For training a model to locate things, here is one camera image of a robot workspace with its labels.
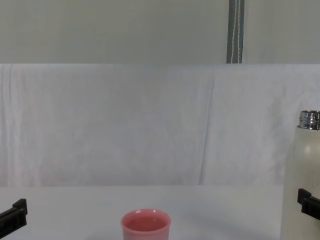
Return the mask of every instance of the pink cup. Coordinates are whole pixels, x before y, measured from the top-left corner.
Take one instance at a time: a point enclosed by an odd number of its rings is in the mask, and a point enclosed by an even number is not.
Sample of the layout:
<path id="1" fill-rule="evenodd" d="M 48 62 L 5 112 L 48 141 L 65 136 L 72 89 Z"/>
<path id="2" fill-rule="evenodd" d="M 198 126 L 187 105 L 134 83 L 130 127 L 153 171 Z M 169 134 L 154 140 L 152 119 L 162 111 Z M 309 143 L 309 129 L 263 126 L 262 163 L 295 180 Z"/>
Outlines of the pink cup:
<path id="1" fill-rule="evenodd" d="M 121 219 L 123 240 L 168 240 L 171 219 L 156 209 L 131 211 Z"/>

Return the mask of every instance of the cup rim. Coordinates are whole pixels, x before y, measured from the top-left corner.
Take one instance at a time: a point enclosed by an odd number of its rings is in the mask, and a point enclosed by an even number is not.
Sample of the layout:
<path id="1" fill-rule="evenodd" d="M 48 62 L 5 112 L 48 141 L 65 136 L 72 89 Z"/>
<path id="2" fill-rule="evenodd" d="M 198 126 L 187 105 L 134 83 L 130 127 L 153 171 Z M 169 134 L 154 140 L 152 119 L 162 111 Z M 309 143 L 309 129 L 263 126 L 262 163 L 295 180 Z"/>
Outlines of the cup rim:
<path id="1" fill-rule="evenodd" d="M 161 215 L 164 216 L 164 218 L 167 220 L 167 224 L 160 228 L 160 229 L 157 229 L 157 230 L 153 230 L 153 231 L 137 231 L 137 230 L 133 230 L 131 228 L 128 228 L 125 226 L 124 224 L 124 220 L 126 219 L 126 217 L 128 217 L 129 215 L 134 215 L 134 214 L 139 214 L 140 213 L 160 213 Z M 161 211 L 159 209 L 154 209 L 154 208 L 142 208 L 142 209 L 137 209 L 137 210 L 133 210 L 133 211 L 130 211 L 128 213 L 126 213 L 122 218 L 121 218 L 121 226 L 122 226 L 122 229 L 128 233 L 131 233 L 133 235 L 154 235 L 154 234 L 159 234 L 159 233 L 162 233 L 162 232 L 165 232 L 165 231 L 168 231 L 169 230 L 169 227 L 171 225 L 171 218 L 170 216 L 168 215 L 168 213 L 164 212 L 164 211 Z"/>

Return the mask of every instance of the bottle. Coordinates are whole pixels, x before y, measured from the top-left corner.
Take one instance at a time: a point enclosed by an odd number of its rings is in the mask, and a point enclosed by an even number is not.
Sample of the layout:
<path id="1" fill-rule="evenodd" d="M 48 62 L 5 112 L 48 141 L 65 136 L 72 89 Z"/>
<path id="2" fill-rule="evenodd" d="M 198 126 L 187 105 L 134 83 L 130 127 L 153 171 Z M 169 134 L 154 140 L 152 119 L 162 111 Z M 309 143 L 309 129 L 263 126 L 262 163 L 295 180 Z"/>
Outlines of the bottle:
<path id="1" fill-rule="evenodd" d="M 281 240 L 320 239 L 320 111 L 300 113 L 285 164 Z"/>

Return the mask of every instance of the white backdrop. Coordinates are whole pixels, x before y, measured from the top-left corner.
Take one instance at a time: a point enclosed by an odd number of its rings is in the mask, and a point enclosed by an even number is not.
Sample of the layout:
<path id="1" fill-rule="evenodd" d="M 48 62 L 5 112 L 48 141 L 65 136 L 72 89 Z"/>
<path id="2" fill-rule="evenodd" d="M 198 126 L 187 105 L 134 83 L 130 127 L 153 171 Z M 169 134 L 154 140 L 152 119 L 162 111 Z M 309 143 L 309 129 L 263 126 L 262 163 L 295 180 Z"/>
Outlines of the white backdrop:
<path id="1" fill-rule="evenodd" d="M 223 64 L 227 0 L 1 0 L 0 63 Z"/>
<path id="2" fill-rule="evenodd" d="M 320 1 L 245 0 L 242 63 L 318 64 Z"/>
<path id="3" fill-rule="evenodd" d="M 320 65 L 0 67 L 0 185 L 281 184 Z"/>

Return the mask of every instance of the white table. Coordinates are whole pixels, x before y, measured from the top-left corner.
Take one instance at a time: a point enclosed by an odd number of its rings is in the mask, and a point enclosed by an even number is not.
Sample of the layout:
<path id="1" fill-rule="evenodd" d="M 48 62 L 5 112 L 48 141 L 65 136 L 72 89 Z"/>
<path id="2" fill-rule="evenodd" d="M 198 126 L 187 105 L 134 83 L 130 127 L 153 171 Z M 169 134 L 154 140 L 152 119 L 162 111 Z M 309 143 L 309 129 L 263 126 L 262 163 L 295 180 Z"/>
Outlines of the white table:
<path id="1" fill-rule="evenodd" d="M 110 186 L 0 188 L 0 211 L 27 199 L 27 226 L 6 240 L 121 240 L 139 208 L 172 218 L 170 240 L 277 240 L 282 187 Z"/>

